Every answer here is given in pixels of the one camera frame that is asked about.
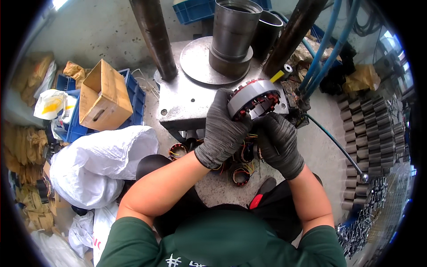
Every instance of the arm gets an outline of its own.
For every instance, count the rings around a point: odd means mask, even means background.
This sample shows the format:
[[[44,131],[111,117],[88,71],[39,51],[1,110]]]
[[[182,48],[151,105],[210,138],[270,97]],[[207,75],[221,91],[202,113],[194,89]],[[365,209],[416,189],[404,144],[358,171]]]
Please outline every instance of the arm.
[[[303,235],[319,225],[334,227],[328,197],[297,150],[295,127],[276,113],[264,116],[258,126],[261,154],[288,180]]]
[[[227,94],[218,90],[206,116],[203,144],[138,180],[120,202],[116,219],[136,217],[152,226],[156,216],[170,210],[210,169],[233,155],[251,128],[250,116],[241,122],[230,120]]]
[[[329,199],[307,165],[304,164],[300,174],[288,183],[296,213],[302,221],[303,235],[319,225],[334,227]]]
[[[210,169],[203,166],[194,151],[139,179],[120,202],[116,220],[136,217],[149,226],[156,216],[170,210],[175,203]]]

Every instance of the hand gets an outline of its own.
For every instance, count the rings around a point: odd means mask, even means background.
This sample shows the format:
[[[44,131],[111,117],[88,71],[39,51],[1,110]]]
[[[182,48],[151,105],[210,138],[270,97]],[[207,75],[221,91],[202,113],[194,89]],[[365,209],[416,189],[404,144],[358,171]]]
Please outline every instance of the hand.
[[[269,113],[258,124],[258,144],[264,160],[286,180],[294,179],[304,167],[296,146],[296,129],[283,116]]]
[[[199,162],[209,169],[231,157],[252,129],[249,114],[241,121],[231,121],[227,103],[227,93],[218,90],[206,116],[204,142],[194,150]]]

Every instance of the green t-shirt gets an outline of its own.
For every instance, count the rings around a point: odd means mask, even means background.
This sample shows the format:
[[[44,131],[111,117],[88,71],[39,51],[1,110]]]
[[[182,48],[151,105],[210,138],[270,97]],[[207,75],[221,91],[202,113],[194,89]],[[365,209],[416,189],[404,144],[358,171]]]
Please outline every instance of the green t-shirt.
[[[245,221],[235,223],[243,225],[247,221],[246,218]],[[302,237],[298,248],[279,239],[270,230],[268,226],[262,229],[267,233],[265,249],[259,252],[254,259],[238,265],[239,267],[346,266],[335,229],[330,226],[318,226],[308,231]],[[196,238],[197,236],[209,236],[210,231],[211,228],[207,227],[205,230],[207,235],[201,235],[200,229],[198,229],[195,236]],[[239,236],[235,232],[225,234],[232,237]],[[177,233],[164,237],[158,244],[152,229],[145,222],[134,217],[120,218],[111,227],[107,244],[97,267],[205,266],[185,258],[183,253],[177,250],[175,235]]]

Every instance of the yellow tape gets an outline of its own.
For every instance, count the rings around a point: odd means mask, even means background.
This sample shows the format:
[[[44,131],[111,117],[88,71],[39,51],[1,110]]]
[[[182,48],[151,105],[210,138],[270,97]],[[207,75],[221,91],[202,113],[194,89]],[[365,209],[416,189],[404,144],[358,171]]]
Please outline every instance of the yellow tape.
[[[277,81],[280,77],[282,77],[285,73],[281,70],[279,70],[271,79],[271,82]]]

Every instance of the worker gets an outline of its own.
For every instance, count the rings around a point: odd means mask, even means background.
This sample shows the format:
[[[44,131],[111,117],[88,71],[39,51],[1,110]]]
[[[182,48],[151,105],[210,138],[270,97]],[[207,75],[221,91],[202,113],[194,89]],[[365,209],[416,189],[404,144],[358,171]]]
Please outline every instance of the worker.
[[[265,162],[285,180],[275,186],[268,178],[249,208],[208,208],[194,185],[239,149],[253,124]],[[290,242],[301,232],[295,248]],[[297,150],[295,127],[276,113],[234,122],[227,93],[220,90],[200,146],[176,161],[150,155],[139,163],[137,181],[120,202],[97,265],[104,266],[339,267],[346,262],[330,202]]]

